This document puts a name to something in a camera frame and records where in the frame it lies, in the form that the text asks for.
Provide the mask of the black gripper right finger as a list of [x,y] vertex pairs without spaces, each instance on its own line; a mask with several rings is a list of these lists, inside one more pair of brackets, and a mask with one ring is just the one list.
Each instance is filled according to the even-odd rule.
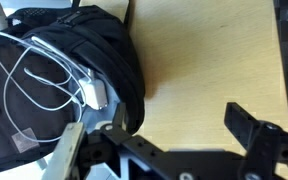
[[224,124],[244,149],[248,149],[260,123],[236,102],[226,104]]

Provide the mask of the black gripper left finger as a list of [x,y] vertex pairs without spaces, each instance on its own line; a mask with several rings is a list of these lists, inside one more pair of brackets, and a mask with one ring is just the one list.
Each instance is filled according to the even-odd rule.
[[127,110],[124,103],[118,103],[116,106],[116,111],[113,117],[113,128],[120,129],[123,131],[127,130],[126,122],[127,119]]

